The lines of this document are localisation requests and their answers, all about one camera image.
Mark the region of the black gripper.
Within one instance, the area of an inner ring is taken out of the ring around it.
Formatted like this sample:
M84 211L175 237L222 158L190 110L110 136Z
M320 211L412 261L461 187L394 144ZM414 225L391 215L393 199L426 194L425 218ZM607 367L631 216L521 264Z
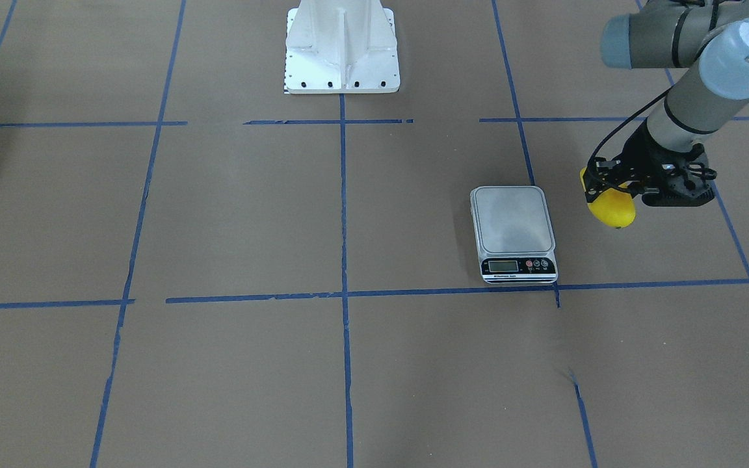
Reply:
M635 198L632 189L647 189L641 201L650 207L699 207L715 199L701 141L688 136L669 148L657 141L648 120L628 137L618 158L590 158L585 166L585 199L594 203L610 190Z

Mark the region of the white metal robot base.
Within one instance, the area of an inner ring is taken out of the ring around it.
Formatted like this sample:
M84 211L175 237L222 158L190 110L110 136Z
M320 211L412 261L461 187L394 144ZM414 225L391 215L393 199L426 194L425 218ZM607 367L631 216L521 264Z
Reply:
M286 16L283 91L395 93L395 13L380 1L301 1Z

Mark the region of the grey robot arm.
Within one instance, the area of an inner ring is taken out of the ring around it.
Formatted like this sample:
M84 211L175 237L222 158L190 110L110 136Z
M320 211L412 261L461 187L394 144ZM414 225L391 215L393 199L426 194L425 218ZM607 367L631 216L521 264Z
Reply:
M592 154L581 172L591 207L637 196L653 207L715 198L705 141L749 104L749 1L648 1L611 18L601 61L619 69L683 69L644 107L648 115L612 160Z

